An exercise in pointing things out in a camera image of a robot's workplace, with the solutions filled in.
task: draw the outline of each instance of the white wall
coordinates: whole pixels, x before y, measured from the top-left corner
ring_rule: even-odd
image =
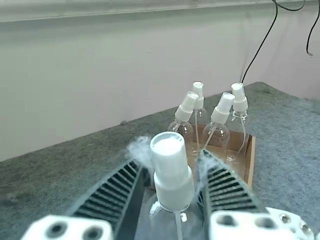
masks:
[[[86,16],[0,24],[0,161],[176,106],[240,79],[268,30],[270,5]],[[317,15],[279,12],[246,84],[298,97],[320,90]]]

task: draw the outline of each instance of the black cable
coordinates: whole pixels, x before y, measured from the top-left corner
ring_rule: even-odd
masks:
[[[309,52],[309,42],[310,42],[311,34],[312,34],[312,32],[313,32],[313,30],[314,30],[314,28],[315,28],[315,26],[317,25],[317,22],[318,22],[318,20],[319,20],[319,16],[320,16],[320,0],[319,0],[318,16],[316,17],[315,22],[314,22],[314,24],[313,24],[312,27],[311,27],[311,30],[310,30],[309,36],[308,36],[308,40],[306,41],[306,48],[305,48],[305,50],[306,50],[306,53],[307,53],[309,56],[313,56],[313,54],[312,54],[311,52]]]
[[[274,26],[274,24],[275,24],[275,22],[276,22],[276,20],[277,20],[279,8],[282,8],[282,9],[287,10],[287,11],[290,11],[290,12],[296,12],[296,11],[301,10],[301,9],[305,6],[305,4],[306,4],[306,0],[303,0],[303,3],[302,3],[302,5],[301,5],[300,7],[298,7],[298,8],[293,8],[293,9],[292,9],[292,8],[288,8],[288,7],[285,7],[285,6],[277,3],[277,0],[272,0],[272,2],[273,2],[274,5],[275,5],[275,16],[274,16],[273,22],[272,22],[272,24],[271,24],[268,32],[266,33],[266,35],[265,35],[265,37],[264,37],[261,45],[259,46],[258,50],[256,51],[256,53],[255,53],[252,61],[250,62],[250,64],[249,64],[249,66],[247,67],[247,69],[245,70],[245,73],[244,73],[244,75],[243,75],[243,78],[242,78],[242,80],[241,80],[241,83],[244,83],[245,77],[246,77],[246,75],[247,75],[247,73],[248,73],[251,65],[252,65],[253,62],[255,61],[258,53],[260,52],[262,46],[264,45],[264,43],[265,43],[265,41],[266,41],[269,33],[271,32],[271,29],[273,28],[273,26]],[[308,37],[308,41],[307,41],[307,44],[306,44],[306,52],[307,52],[309,55],[311,55],[311,56],[313,56],[313,54],[310,53],[310,52],[308,52],[308,49],[309,49],[309,40],[310,40],[311,33],[312,33],[315,25],[316,25],[317,22],[318,22],[319,15],[320,15],[320,0],[319,0],[319,12],[318,12],[318,17],[316,18],[315,23],[313,24],[313,26],[312,26],[312,28],[311,28],[311,31],[310,31],[310,34],[309,34],[309,37]]]
[[[270,26],[270,28],[269,28],[268,32],[266,33],[266,35],[265,35],[265,37],[264,37],[264,39],[263,39],[262,43],[260,44],[260,46],[259,46],[258,50],[256,51],[256,53],[255,53],[255,55],[254,55],[254,57],[253,57],[252,61],[250,62],[249,66],[246,68],[246,70],[245,70],[245,73],[244,73],[244,75],[243,75],[243,78],[242,78],[241,83],[244,83],[245,77],[246,77],[246,75],[247,75],[247,73],[248,73],[248,71],[249,71],[249,69],[250,69],[251,65],[252,65],[252,64],[253,64],[253,62],[255,61],[255,59],[256,59],[256,57],[257,57],[258,53],[260,52],[260,49],[261,49],[261,48],[262,48],[262,46],[264,45],[264,43],[265,43],[265,41],[266,41],[266,39],[267,39],[267,37],[268,37],[269,33],[271,32],[271,29],[274,27],[275,22],[276,22],[276,20],[277,20],[277,17],[278,17],[278,11],[279,11],[279,9],[278,9],[278,4],[277,4],[276,0],[272,0],[272,1],[273,1],[274,5],[275,5],[275,16],[274,16],[273,22],[272,22],[272,24],[271,24],[271,26]]]
[[[275,4],[278,5],[279,8],[282,8],[284,10],[287,10],[287,11],[290,11],[290,12],[296,12],[296,11],[299,11],[301,9],[303,9],[303,7],[305,6],[306,4],[306,0],[303,0],[303,3],[301,5],[301,7],[298,7],[298,8],[294,8],[294,9],[291,9],[291,8],[288,8],[288,7],[285,7],[285,6],[282,6],[281,4],[277,3],[277,1],[273,1]]]

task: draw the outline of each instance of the bottle neck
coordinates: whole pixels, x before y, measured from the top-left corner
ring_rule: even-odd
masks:
[[[247,111],[233,111],[232,116],[236,118],[246,118],[248,113]]]
[[[188,123],[187,121],[181,121],[181,120],[179,120],[179,119],[177,119],[177,118],[175,118],[174,121],[175,121],[177,124],[182,125],[182,126],[184,126],[184,125],[186,125],[186,124]]]
[[[210,126],[213,127],[215,126],[216,128],[221,128],[224,124],[221,124],[221,123],[217,123],[217,122],[214,122],[211,120],[210,122]]]
[[[181,212],[184,212],[185,210],[187,210],[188,208],[189,208],[189,206],[190,206],[190,204],[188,204],[185,208],[183,208],[183,209],[181,209],[181,210],[169,210],[169,209],[167,209],[167,208],[165,208],[164,206],[162,206],[161,205],[161,203],[159,202],[159,206],[163,209],[163,210],[165,210],[165,211],[167,211],[167,212],[169,212],[169,213],[181,213]]]

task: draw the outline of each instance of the gray table surface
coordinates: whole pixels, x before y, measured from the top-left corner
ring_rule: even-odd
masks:
[[[257,138],[253,189],[268,207],[320,230],[320,114],[314,102],[256,82],[245,88]],[[220,94],[207,97],[209,113]],[[47,214],[63,214],[103,176],[126,161],[136,136],[165,131],[176,108],[148,115],[0,163],[1,240],[19,239]]]

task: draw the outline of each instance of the clear plastic bottle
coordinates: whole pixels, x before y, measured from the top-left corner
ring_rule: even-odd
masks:
[[[230,109],[235,96],[231,93],[224,92],[218,105],[214,108],[211,115],[211,122],[203,129],[203,148],[211,150],[222,159],[227,159],[228,143],[230,132],[225,123],[230,114]]]
[[[208,113],[207,111],[204,109],[204,93],[203,93],[203,87],[204,84],[200,81],[195,81],[193,83],[193,89],[192,91],[195,92],[196,94],[198,94],[199,98],[196,100],[195,105],[194,105],[194,110],[193,113],[191,115],[191,118],[189,120],[189,122],[191,123],[193,129],[194,129],[194,133],[195,133],[195,137],[196,137],[196,148],[193,149],[193,153],[195,155],[198,154],[199,150],[200,150],[200,129],[201,126],[206,126],[209,123],[209,118],[208,118]]]
[[[198,94],[193,91],[188,91],[183,102],[179,105],[174,114],[174,121],[170,123],[168,127],[168,131],[176,132],[183,136],[187,155],[190,156],[188,164],[191,169],[194,169],[196,166],[194,155],[195,152],[197,152],[197,146],[194,144],[194,129],[189,123],[189,119],[193,113],[194,106],[198,98]]]
[[[185,141],[162,132],[150,142],[156,196],[149,199],[149,240],[202,240],[203,217],[193,202],[195,188]]]
[[[228,151],[227,163],[238,164],[245,158],[251,126],[247,113],[248,101],[244,85],[237,82],[231,85],[231,89],[235,99],[233,101],[233,112],[230,114],[226,126],[232,131],[230,142],[236,148]]]

